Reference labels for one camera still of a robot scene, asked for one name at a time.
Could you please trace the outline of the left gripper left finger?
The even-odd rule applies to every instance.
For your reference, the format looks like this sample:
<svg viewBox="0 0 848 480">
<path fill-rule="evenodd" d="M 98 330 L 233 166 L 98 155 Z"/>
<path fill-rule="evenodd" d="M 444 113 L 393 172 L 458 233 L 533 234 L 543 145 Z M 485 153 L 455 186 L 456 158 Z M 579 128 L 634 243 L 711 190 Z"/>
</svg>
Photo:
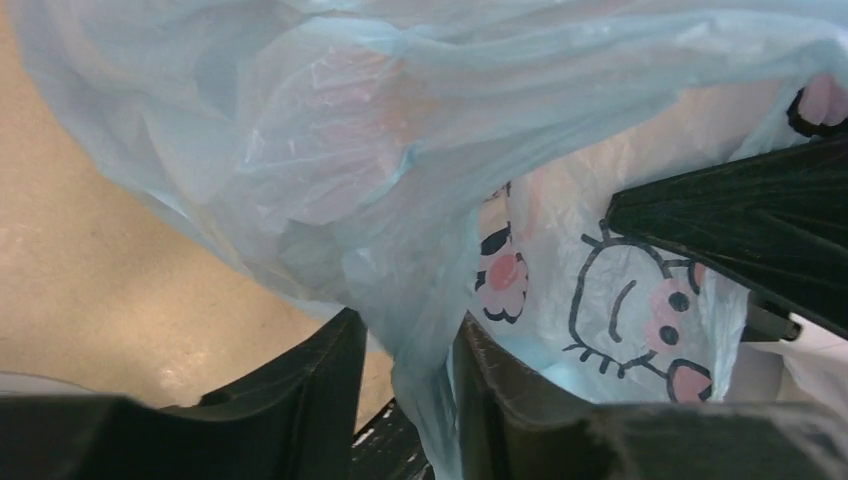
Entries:
<svg viewBox="0 0 848 480">
<path fill-rule="evenodd" d="M 5 479 L 346 479 L 366 328 L 350 309 L 191 407 L 5 395 Z"/>
</svg>

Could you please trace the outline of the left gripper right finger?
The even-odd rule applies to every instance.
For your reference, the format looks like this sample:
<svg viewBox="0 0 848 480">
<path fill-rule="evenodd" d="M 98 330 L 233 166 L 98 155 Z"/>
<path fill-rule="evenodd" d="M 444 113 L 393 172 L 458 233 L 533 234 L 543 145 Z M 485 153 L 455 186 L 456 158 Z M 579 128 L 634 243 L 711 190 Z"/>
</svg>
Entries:
<svg viewBox="0 0 848 480">
<path fill-rule="evenodd" d="M 604 404 L 558 387 L 472 316 L 453 346 L 468 479 L 843 479 L 847 427 L 809 404 Z"/>
</svg>

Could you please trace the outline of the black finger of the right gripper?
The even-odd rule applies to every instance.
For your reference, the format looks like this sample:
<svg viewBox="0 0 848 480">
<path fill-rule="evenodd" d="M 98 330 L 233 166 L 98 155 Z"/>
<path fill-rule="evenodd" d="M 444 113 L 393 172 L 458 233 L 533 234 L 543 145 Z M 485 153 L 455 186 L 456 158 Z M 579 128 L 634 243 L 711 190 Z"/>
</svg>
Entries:
<svg viewBox="0 0 848 480">
<path fill-rule="evenodd" d="M 606 222 L 847 335 L 844 134 L 620 191 Z"/>
</svg>

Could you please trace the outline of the light blue plastic bag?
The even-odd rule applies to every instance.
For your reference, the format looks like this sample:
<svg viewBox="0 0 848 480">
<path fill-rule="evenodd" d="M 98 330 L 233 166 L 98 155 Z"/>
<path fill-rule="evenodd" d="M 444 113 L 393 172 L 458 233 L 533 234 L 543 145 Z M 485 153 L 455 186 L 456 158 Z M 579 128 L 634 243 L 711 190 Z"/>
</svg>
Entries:
<svg viewBox="0 0 848 480">
<path fill-rule="evenodd" d="M 111 181 L 297 304 L 347 306 L 444 479 L 474 314 L 595 402 L 718 401 L 747 289 L 602 224 L 618 190 L 797 145 L 843 1 L 12 1 Z"/>
</svg>

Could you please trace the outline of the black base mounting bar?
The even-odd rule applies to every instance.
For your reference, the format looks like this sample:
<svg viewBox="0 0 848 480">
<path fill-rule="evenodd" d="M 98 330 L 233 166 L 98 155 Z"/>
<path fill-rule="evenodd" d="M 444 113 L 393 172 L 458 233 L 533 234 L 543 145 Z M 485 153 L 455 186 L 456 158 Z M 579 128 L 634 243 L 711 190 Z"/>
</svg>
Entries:
<svg viewBox="0 0 848 480">
<path fill-rule="evenodd" d="M 350 479 L 433 480 L 416 427 L 390 400 L 353 437 Z"/>
</svg>

